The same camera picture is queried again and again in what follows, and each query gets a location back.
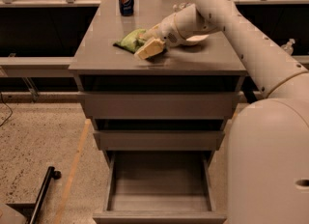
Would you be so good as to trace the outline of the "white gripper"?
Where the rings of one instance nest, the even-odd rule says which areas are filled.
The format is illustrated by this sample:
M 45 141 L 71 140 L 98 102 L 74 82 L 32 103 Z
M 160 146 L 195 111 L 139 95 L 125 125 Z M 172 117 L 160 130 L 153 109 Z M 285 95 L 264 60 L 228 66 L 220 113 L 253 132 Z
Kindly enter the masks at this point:
M 161 53 L 165 44 L 170 47 L 184 44 L 184 34 L 185 24 L 178 13 L 170 14 L 140 36 L 146 42 L 134 53 L 134 57 L 146 60 Z

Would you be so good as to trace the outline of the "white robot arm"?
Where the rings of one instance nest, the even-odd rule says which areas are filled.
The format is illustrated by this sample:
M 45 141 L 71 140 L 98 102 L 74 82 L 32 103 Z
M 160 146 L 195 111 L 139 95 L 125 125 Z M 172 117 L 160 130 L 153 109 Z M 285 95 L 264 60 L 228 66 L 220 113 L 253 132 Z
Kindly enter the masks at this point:
M 139 59 L 221 31 L 262 99 L 231 125 L 228 224 L 309 224 L 309 70 L 247 20 L 233 0 L 196 0 L 143 35 Z

